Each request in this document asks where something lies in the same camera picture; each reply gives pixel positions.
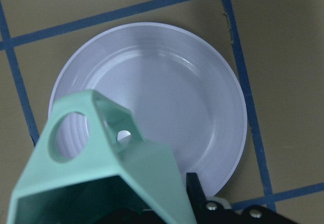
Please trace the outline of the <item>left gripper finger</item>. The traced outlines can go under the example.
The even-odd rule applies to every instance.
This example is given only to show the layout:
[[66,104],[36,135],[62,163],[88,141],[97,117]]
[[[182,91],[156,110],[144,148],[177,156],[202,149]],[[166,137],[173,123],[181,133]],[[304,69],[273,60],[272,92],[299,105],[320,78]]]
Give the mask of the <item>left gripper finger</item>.
[[202,204],[206,201],[197,173],[186,173],[186,191],[191,204]]

